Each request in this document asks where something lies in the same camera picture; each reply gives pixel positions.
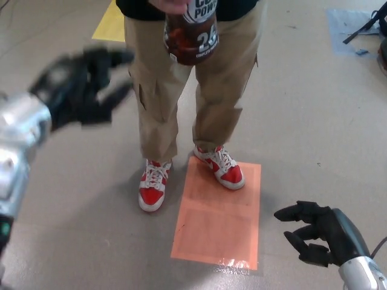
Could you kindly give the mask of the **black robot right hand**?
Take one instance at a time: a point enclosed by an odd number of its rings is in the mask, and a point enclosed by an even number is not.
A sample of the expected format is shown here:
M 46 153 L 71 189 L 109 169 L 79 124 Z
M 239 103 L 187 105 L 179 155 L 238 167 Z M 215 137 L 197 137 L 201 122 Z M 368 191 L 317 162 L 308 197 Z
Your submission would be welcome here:
M 297 201 L 295 205 L 274 213 L 281 222 L 305 222 L 294 232 L 284 232 L 285 238 L 299 253 L 299 260 L 310 265 L 342 266 L 358 257 L 371 257 L 359 229 L 338 208 L 320 206 L 316 202 Z

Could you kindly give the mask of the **person's bare hand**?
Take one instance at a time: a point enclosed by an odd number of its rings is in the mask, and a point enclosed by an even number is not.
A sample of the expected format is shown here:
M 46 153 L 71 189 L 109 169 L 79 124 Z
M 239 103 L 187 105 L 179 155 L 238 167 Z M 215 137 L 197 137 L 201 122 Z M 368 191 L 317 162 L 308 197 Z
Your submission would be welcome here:
M 159 0 L 155 6 L 166 14 L 182 15 L 187 11 L 190 0 Z

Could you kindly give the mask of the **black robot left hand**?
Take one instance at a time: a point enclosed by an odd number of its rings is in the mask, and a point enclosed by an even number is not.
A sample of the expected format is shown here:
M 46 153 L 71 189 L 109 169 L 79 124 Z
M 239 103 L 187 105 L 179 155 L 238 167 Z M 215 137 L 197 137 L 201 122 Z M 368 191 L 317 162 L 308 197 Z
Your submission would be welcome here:
M 104 46 L 65 54 L 49 64 L 28 91 L 48 108 L 52 132 L 70 123 L 110 123 L 113 110 L 127 97 L 133 84 L 124 81 L 101 101 L 97 95 L 110 84 L 111 70 L 131 64 L 134 58 L 134 52 L 127 48 Z

